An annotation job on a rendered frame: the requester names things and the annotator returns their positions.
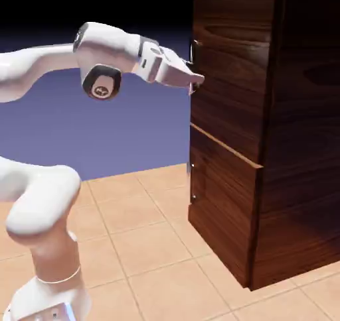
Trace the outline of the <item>long curved metal handle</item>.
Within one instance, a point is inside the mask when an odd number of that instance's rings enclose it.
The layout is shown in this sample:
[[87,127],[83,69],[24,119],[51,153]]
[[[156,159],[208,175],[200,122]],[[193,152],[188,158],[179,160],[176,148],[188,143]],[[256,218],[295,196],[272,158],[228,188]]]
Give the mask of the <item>long curved metal handle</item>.
[[[187,66],[191,70],[192,73],[196,74],[197,73],[197,68],[195,66],[195,51],[196,47],[198,45],[198,41],[192,39],[190,42],[190,47],[189,47],[189,61],[187,62]],[[201,84],[198,83],[197,81],[194,81],[190,83],[189,86],[189,95],[193,95],[199,88]]]

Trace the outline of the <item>dark wood cabinet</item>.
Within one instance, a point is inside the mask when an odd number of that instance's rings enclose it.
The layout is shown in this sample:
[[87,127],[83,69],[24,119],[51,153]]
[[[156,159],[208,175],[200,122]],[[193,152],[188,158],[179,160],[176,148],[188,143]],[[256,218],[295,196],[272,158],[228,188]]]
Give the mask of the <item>dark wood cabinet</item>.
[[[340,0],[276,0],[272,28],[250,290],[340,261]],[[251,161],[197,125],[197,91],[190,126]]]

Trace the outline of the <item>large dark wood door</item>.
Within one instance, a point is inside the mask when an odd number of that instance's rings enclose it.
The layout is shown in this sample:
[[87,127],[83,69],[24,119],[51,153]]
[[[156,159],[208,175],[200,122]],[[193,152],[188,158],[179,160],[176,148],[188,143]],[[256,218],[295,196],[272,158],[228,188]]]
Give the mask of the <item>large dark wood door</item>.
[[197,125],[260,164],[276,0],[194,0]]

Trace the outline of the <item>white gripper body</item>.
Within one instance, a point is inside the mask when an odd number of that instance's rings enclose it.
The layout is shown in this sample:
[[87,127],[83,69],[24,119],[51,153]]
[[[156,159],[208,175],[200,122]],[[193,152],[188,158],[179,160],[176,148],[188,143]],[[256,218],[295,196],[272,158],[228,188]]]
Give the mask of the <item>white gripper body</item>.
[[185,88],[191,84],[201,85],[204,82],[205,77],[192,72],[187,66],[187,61],[179,57],[176,52],[163,46],[159,49],[163,59],[155,77],[157,83]]

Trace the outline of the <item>small dark wood door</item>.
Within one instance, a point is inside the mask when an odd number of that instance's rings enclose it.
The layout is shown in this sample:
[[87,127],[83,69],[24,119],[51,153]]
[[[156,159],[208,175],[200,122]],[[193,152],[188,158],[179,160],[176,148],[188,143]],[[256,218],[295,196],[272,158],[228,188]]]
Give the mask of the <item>small dark wood door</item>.
[[236,280],[249,287],[256,185],[263,167],[194,125],[190,161],[196,199],[189,205],[189,221]]

